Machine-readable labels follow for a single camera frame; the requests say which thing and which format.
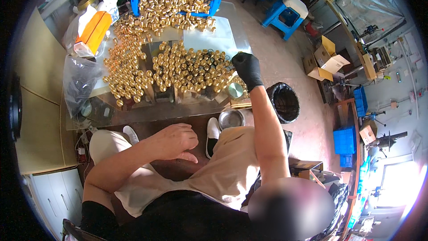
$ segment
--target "cabinet drawer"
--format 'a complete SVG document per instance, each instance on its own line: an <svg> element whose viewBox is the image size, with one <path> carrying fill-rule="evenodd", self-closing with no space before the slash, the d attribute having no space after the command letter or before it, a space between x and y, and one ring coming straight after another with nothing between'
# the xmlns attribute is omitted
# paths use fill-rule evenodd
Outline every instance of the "cabinet drawer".
<svg viewBox="0 0 428 241"><path fill-rule="evenodd" d="M34 187L37 193L37 200L47 220L48 228L57 240L62 239L62 219L64 218L60 206L56 201L55 194L49 182L48 175L33 176Z"/></svg>
<svg viewBox="0 0 428 241"><path fill-rule="evenodd" d="M80 223L80 220L75 212L75 208L68 196L66 185L62 179L61 172L52 173L47 175L55 195L56 202L61 209L64 218L69 219L72 223Z"/></svg>
<svg viewBox="0 0 428 241"><path fill-rule="evenodd" d="M80 181L77 169L61 172L64 184L66 185L68 196L72 202L74 212L77 215L76 221L72 221L75 225L80 226L82 219L82 199L83 199L83 186Z"/></svg>

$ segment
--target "white shoe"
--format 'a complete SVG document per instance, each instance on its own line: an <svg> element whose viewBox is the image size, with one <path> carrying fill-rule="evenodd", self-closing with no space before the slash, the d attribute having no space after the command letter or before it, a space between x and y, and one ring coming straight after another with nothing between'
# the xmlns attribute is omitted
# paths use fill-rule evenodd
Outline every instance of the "white shoe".
<svg viewBox="0 0 428 241"><path fill-rule="evenodd" d="M129 140L131 141L131 145L135 145L140 140L138 139L138 136L136 135L135 131L130 126L124 126L123 127L123 133L129 136Z"/></svg>
<svg viewBox="0 0 428 241"><path fill-rule="evenodd" d="M205 146L205 155L207 156L207 158L211 159L211 157L214 154L213 148L215 146L215 144L218 141L218 138L220 137L220 126L218 125L218 120L215 117L210 118L210 120L208 120L208 125L207 125L207 143Z"/></svg>

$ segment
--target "man's hand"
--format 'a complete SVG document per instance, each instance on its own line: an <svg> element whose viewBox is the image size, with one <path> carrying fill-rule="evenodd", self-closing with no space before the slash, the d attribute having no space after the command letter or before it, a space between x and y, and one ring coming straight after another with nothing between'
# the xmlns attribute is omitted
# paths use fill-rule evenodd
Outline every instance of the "man's hand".
<svg viewBox="0 0 428 241"><path fill-rule="evenodd" d="M180 158L198 163L193 154L186 152L198 145L198 136L191 125L179 123L168 126L140 143L145 151L154 153L154 160Z"/></svg>
<svg viewBox="0 0 428 241"><path fill-rule="evenodd" d="M240 52L233 56L232 64L236 68L239 77L245 82L248 92L257 86L263 86L260 75L259 59L253 54Z"/></svg>

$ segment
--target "white stool cushion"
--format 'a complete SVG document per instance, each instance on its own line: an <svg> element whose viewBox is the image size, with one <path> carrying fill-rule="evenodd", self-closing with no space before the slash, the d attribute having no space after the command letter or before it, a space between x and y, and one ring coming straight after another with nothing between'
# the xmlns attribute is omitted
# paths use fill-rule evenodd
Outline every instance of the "white stool cushion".
<svg viewBox="0 0 428 241"><path fill-rule="evenodd" d="M305 3L303 3L300 0L282 0L284 5L288 8L292 8L295 10L299 15L300 18L305 19L306 16L308 16L308 9L306 8Z"/></svg>

